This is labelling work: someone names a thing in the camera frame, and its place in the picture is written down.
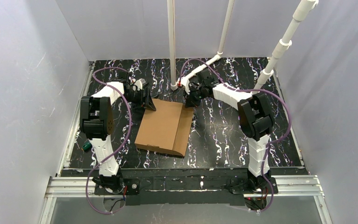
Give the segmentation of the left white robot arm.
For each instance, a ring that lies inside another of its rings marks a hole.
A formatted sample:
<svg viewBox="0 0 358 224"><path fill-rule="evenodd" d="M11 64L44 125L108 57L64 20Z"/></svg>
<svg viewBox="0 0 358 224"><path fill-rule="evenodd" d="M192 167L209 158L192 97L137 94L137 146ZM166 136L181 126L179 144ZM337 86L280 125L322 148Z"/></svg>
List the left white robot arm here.
<svg viewBox="0 0 358 224"><path fill-rule="evenodd" d="M119 164L113 156L111 134L114 129L112 104L119 98L145 109L156 110L152 101L150 85L141 78L130 79L128 75L108 82L100 91L81 99L80 130L95 151L99 176L93 178L97 185L120 191L124 181Z"/></svg>

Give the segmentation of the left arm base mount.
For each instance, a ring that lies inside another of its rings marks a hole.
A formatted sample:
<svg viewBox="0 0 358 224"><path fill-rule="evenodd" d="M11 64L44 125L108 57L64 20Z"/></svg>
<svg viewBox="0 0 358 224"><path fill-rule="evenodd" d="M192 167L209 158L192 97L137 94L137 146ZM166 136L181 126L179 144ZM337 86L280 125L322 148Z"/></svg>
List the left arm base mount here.
<svg viewBox="0 0 358 224"><path fill-rule="evenodd" d="M95 184L94 194L102 196L104 199L124 199L127 196L135 196L140 193L139 178L123 178L122 175L116 176L97 176L92 178Z"/></svg>

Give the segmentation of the brown cardboard box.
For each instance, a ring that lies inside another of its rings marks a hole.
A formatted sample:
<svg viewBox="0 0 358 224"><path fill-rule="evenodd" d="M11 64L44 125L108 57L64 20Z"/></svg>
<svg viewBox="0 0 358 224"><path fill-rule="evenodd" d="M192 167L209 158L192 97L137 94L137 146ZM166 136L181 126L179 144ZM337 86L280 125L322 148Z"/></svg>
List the brown cardboard box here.
<svg viewBox="0 0 358 224"><path fill-rule="evenodd" d="M145 110L135 145L138 149L184 157L187 152L194 108L183 103L152 100L156 111Z"/></svg>

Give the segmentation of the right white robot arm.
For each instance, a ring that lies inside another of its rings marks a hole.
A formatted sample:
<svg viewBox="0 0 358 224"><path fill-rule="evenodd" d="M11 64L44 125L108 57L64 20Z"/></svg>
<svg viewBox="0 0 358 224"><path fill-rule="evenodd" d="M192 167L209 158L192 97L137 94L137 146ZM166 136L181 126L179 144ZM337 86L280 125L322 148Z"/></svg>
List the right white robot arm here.
<svg viewBox="0 0 358 224"><path fill-rule="evenodd" d="M202 99L213 98L238 111L240 127L249 145L248 186L264 187L270 178L267 143L275 123L267 96L236 89L208 72L179 78L178 85L184 88L186 107L197 107Z"/></svg>

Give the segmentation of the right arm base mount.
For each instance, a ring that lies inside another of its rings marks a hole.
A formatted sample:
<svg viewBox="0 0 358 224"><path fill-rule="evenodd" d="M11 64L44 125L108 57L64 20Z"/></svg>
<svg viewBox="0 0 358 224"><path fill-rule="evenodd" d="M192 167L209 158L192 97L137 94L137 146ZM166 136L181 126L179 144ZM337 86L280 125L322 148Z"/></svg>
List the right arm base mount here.
<svg viewBox="0 0 358 224"><path fill-rule="evenodd" d="M275 195L279 192L276 180L268 171L265 177L254 177L248 173L246 178L231 178L222 186L232 194L243 195L251 194L245 197L245 205L253 211L263 211L269 205L268 196Z"/></svg>

